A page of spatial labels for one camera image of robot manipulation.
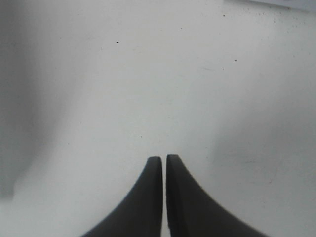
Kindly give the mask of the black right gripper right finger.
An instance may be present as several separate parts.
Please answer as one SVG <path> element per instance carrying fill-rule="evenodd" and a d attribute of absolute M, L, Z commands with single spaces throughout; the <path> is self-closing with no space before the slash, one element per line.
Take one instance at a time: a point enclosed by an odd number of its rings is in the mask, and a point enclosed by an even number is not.
<path fill-rule="evenodd" d="M 166 157 L 166 208 L 172 237 L 263 237 L 215 202 L 178 155 Z"/>

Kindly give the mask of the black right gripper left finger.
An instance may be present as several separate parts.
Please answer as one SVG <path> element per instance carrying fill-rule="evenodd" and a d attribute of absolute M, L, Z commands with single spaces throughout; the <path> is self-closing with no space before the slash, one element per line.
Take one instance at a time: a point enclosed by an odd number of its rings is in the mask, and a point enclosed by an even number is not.
<path fill-rule="evenodd" d="M 162 222 L 161 158 L 148 158 L 122 202 L 85 237 L 159 237 Z"/>

